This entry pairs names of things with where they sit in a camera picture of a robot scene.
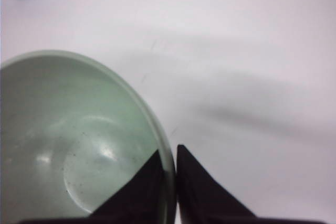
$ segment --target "white table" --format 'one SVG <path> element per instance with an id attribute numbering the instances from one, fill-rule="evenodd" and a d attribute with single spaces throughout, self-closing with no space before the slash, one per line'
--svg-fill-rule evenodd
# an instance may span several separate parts
<path id="1" fill-rule="evenodd" d="M 336 0 L 2 0 L 1 58 L 94 58 L 255 214 L 336 222 L 335 17 Z"/>

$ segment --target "bowl rim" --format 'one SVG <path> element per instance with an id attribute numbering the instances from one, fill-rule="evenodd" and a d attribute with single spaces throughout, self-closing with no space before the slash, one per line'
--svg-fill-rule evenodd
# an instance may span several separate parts
<path id="1" fill-rule="evenodd" d="M 164 223 L 171 224 L 174 223 L 175 214 L 176 214 L 176 189 L 175 189 L 175 165 L 174 159 L 172 155 L 172 151 L 166 137 L 166 134 L 163 130 L 163 127 L 160 125 L 159 120 L 155 116 L 154 112 L 151 108 L 146 104 L 146 102 L 136 93 L 136 91 L 125 81 L 123 80 L 117 73 L 113 70 L 109 69 L 105 65 L 100 62 L 75 53 L 71 51 L 65 50 L 38 50 L 31 51 L 24 54 L 20 54 L 1 62 L 0 70 L 1 72 L 16 63 L 30 60 L 34 58 L 41 57 L 59 57 L 65 58 L 69 60 L 75 60 L 78 62 L 85 63 L 91 67 L 96 68 L 100 72 L 106 74 L 109 78 L 112 78 L 115 82 L 117 82 L 120 87 L 122 87 L 132 98 L 132 100 L 137 104 L 143 115 L 145 116 L 154 136 L 156 142 L 158 144 L 158 150 L 160 153 L 160 157 L 163 161 L 167 163 L 167 165 L 162 164 L 163 169 L 165 171 L 164 176 L 167 183 L 167 209 L 165 211 L 166 216 L 164 217 Z"/>

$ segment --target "black object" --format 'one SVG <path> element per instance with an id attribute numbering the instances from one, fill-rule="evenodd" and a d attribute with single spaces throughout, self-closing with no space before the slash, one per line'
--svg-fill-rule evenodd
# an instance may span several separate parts
<path id="1" fill-rule="evenodd" d="M 321 224 L 256 217 L 220 186 L 184 145 L 177 147 L 176 182 L 182 224 Z"/>
<path id="2" fill-rule="evenodd" d="M 159 151 L 156 151 L 135 176 L 88 218 L 27 220 L 21 224 L 156 224 L 163 179 Z"/>
<path id="3" fill-rule="evenodd" d="M 155 224 L 163 169 L 156 151 L 136 175 L 88 218 L 23 221 L 21 224 Z M 218 184 L 184 145 L 177 147 L 177 194 L 182 224 L 322 224 L 258 218 Z"/>

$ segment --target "ceramic bowl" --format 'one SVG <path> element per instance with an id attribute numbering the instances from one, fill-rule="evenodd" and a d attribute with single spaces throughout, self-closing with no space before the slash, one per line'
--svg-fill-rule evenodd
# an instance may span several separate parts
<path id="1" fill-rule="evenodd" d="M 1 99 L 1 223 L 88 216 L 156 149 L 165 171 L 160 216 L 173 222 L 166 137 L 113 71 L 72 52 L 32 52 L 2 64 Z"/>

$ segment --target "green bowl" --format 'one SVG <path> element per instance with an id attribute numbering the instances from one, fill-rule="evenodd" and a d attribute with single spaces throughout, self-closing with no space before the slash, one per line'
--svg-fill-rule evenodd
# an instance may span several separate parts
<path id="1" fill-rule="evenodd" d="M 156 149 L 158 211 L 175 216 L 175 169 L 158 120 L 117 74 L 87 57 L 38 51 L 1 68 L 1 223 L 84 217 Z"/>

